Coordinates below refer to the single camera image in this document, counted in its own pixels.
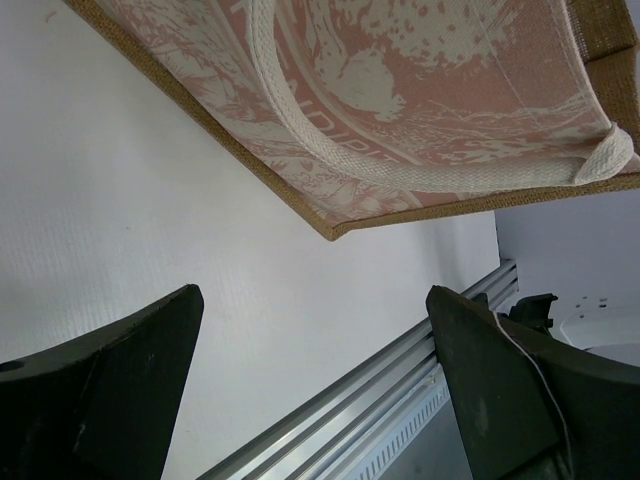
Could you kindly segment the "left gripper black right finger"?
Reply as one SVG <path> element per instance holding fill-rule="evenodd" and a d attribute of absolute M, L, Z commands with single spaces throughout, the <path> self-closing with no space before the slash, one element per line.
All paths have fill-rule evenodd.
<path fill-rule="evenodd" d="M 426 307 L 474 478 L 638 478 L 637 367 L 446 287 Z"/>

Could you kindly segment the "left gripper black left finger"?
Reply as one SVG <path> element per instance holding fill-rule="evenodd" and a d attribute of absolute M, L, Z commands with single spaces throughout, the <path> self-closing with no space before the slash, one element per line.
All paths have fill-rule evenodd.
<path fill-rule="evenodd" d="M 2 363 L 2 478 L 161 478 L 203 313 L 190 284 Z"/>

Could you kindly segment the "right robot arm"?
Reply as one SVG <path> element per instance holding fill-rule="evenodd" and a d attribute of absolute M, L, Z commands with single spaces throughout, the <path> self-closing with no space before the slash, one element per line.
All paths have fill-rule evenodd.
<path fill-rule="evenodd" d="M 556 293 L 551 335 L 575 348 L 639 366 L 639 293 Z"/>

